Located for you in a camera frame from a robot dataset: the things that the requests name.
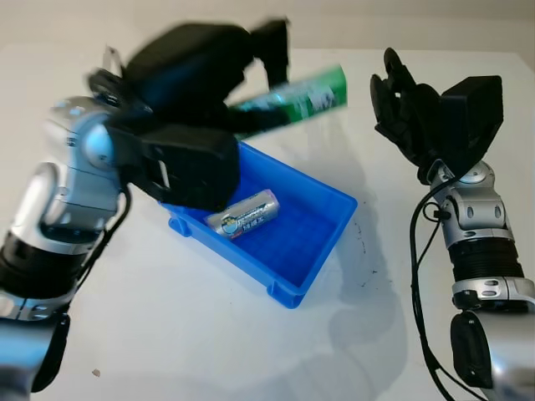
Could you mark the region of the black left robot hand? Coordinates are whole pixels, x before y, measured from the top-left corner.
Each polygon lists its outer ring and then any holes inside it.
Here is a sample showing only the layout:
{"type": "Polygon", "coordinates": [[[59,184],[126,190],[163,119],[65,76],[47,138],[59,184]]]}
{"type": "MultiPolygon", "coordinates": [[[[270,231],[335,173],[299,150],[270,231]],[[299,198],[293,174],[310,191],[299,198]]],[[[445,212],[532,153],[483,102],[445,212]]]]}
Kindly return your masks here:
{"type": "Polygon", "coordinates": [[[159,119],[249,135],[289,121],[276,109],[227,106],[227,97],[255,60],[262,62],[270,89],[287,83],[287,19],[269,19],[252,30],[231,23],[176,25],[139,50],[122,79],[159,119]]]}

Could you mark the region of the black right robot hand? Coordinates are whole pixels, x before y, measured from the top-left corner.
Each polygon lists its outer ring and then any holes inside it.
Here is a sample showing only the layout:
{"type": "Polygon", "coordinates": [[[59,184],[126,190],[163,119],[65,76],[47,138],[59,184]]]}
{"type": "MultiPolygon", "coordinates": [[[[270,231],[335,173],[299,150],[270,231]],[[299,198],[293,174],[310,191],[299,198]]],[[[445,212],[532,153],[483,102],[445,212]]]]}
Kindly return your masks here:
{"type": "Polygon", "coordinates": [[[413,165],[424,170],[438,158],[438,93],[428,84],[418,84],[393,48],[384,52],[387,78],[371,76],[369,89],[375,129],[397,146],[413,165]]]}

